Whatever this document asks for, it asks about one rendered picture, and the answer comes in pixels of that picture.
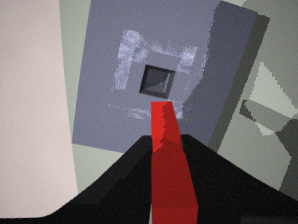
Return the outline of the grey sloped panel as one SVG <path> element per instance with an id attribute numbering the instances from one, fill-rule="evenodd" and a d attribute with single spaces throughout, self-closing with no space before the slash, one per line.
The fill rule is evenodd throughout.
<path id="1" fill-rule="evenodd" d="M 151 135 L 151 101 L 172 101 L 180 133 L 208 147 L 257 14 L 223 0 L 91 0 L 72 143 L 125 153 Z"/>

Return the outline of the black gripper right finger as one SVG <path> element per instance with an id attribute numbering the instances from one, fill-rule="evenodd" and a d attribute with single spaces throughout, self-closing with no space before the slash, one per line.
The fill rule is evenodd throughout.
<path id="1" fill-rule="evenodd" d="M 298 201 L 189 134 L 180 136 L 198 203 L 197 224 L 298 224 Z"/>

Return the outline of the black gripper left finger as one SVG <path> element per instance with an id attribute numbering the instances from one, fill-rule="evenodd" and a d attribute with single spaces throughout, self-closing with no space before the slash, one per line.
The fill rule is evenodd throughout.
<path id="1" fill-rule="evenodd" d="M 152 137 L 143 135 L 107 171 L 55 212 L 0 224 L 149 224 Z"/>

